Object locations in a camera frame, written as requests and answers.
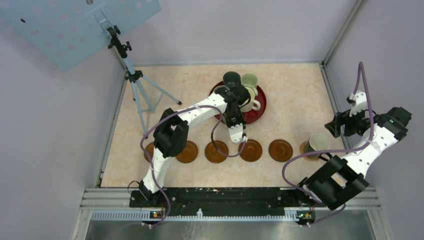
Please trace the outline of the black cup white inside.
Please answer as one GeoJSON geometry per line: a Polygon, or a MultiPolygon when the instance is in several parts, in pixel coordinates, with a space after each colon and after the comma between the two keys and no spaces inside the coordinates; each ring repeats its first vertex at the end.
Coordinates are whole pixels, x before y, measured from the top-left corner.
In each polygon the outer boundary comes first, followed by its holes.
{"type": "Polygon", "coordinates": [[[313,134],[307,140],[307,144],[304,147],[305,153],[318,152],[329,150],[331,147],[330,139],[321,133],[313,134]]]}

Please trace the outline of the light woven coaster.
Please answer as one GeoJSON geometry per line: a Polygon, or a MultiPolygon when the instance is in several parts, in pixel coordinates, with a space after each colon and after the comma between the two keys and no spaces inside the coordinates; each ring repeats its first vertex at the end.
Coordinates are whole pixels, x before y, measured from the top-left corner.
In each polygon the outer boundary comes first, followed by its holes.
{"type": "MultiPolygon", "coordinates": [[[[305,153],[305,146],[308,142],[304,141],[300,144],[299,146],[299,153],[302,155],[305,153]]],[[[316,162],[318,160],[320,160],[318,157],[310,157],[310,156],[304,156],[303,157],[305,160],[311,161],[311,162],[316,162]]]]}

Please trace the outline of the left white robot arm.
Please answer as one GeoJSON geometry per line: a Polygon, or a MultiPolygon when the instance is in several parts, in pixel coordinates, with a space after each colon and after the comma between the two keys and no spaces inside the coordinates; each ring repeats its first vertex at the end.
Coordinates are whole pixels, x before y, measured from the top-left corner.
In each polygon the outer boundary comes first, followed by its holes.
{"type": "Polygon", "coordinates": [[[154,148],[152,156],[148,157],[150,168],[139,183],[141,200],[149,207],[160,202],[159,191],[164,186],[168,167],[186,147],[190,128],[218,115],[224,117],[234,144],[246,142],[246,121],[241,107],[250,99],[244,86],[219,86],[206,99],[188,108],[166,109],[160,121],[149,130],[153,134],[154,148]]]}

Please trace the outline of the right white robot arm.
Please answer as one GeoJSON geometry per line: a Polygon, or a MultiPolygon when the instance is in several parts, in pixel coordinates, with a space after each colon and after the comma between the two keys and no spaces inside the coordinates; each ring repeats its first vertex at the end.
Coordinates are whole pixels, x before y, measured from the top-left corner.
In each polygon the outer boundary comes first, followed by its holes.
{"type": "Polygon", "coordinates": [[[335,114],[325,128],[334,137],[357,134],[361,141],[355,151],[342,157],[333,156],[312,176],[301,182],[293,192],[293,200],[299,206],[307,206],[317,196],[330,210],[335,210],[364,191],[369,183],[365,180],[371,164],[384,150],[401,141],[408,132],[407,124],[412,114],[402,107],[393,107],[387,113],[373,117],[373,129],[365,110],[350,115],[348,110],[335,114]]]}

